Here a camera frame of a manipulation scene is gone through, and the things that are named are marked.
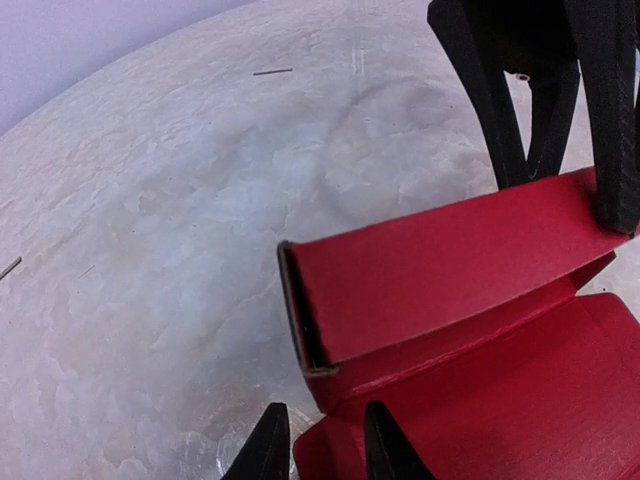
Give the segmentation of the red paper box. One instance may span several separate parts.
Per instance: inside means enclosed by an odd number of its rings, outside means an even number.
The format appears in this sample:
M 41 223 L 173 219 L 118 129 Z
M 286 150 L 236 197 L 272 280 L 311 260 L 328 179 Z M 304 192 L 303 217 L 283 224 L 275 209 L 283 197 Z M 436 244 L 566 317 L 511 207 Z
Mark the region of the red paper box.
M 380 401 L 439 479 L 635 479 L 639 324 L 580 289 L 626 237 L 590 168 L 277 250 L 321 420 L 304 479 L 366 477 Z

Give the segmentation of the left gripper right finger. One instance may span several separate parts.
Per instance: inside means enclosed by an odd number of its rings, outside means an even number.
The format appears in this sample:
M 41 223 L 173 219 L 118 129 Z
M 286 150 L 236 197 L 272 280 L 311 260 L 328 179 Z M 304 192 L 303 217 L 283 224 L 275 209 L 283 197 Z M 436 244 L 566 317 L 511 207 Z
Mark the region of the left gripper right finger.
M 435 479 L 383 402 L 366 405 L 364 433 L 369 480 Z

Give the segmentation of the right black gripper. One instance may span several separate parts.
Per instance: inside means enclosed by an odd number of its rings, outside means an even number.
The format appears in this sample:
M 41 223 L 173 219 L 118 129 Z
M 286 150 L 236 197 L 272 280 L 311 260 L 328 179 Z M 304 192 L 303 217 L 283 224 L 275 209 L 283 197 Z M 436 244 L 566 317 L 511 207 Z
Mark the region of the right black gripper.
M 636 3 L 435 0 L 427 22 L 475 109 L 501 189 L 560 172 L 579 60 L 598 217 L 606 228 L 633 236 L 639 225 Z M 524 75 L 531 90 L 528 146 L 522 143 L 509 74 Z

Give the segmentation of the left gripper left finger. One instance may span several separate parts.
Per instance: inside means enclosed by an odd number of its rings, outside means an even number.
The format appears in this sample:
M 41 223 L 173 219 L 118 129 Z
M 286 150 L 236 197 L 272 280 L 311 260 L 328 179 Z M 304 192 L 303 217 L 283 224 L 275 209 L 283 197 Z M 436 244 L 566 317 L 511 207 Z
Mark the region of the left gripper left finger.
M 222 479 L 287 480 L 290 448 L 287 406 L 270 403 Z

